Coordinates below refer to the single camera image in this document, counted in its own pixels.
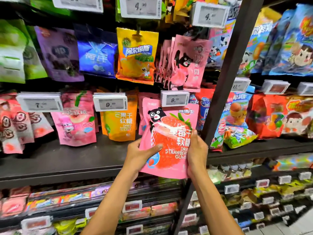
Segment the person's right hand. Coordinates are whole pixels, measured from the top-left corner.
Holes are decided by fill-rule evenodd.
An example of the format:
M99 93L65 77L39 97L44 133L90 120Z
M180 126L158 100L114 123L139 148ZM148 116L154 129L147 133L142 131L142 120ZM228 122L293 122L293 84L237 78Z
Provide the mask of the person's right hand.
M197 130L193 130L188 149L188 175L192 177L196 171L207 169L208 145L198 136Z

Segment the purple candy bag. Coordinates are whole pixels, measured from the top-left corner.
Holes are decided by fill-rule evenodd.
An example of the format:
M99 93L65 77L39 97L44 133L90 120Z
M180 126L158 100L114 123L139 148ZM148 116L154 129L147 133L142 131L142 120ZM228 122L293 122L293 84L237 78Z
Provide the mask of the purple candy bag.
M77 39L73 30L35 26L49 76L55 81L84 81L79 72Z

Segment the hand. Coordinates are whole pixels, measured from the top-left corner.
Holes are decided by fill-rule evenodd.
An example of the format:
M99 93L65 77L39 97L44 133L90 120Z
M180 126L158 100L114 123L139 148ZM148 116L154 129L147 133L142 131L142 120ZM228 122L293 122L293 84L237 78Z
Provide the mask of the hand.
M147 150L139 150L141 138L128 144L127 155L123 169L127 174L132 176L133 181L137 178L138 172L146 164L148 158L159 152L163 148L163 144L157 144Z
M188 175L192 177L196 171L207 169L208 157L207 144L198 136L197 130L193 130L190 138L190 147L188 149Z

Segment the person's left hand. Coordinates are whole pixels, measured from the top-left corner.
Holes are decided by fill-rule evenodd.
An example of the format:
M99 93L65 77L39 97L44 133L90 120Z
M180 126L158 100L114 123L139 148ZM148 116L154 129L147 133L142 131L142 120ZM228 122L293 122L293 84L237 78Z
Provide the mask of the person's left hand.
M163 144L157 144L147 150L139 150L141 138L128 144L127 155L123 169L133 177L133 181L137 178L138 172L146 164L148 158L159 152L163 148Z

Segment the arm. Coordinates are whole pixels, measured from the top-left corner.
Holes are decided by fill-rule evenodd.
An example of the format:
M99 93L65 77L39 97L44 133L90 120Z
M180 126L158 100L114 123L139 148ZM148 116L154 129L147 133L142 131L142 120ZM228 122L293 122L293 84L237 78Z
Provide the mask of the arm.
M112 186L92 216L81 235L113 235L122 213L132 183L139 170L148 158L159 152L163 145L158 144L148 150L139 150L141 139L132 142L127 147L127 155L122 170L115 178Z
M211 235L243 235L241 228L229 213L220 193L216 189L206 170L208 156L207 144L194 130L188 150L188 175L190 176L204 213Z

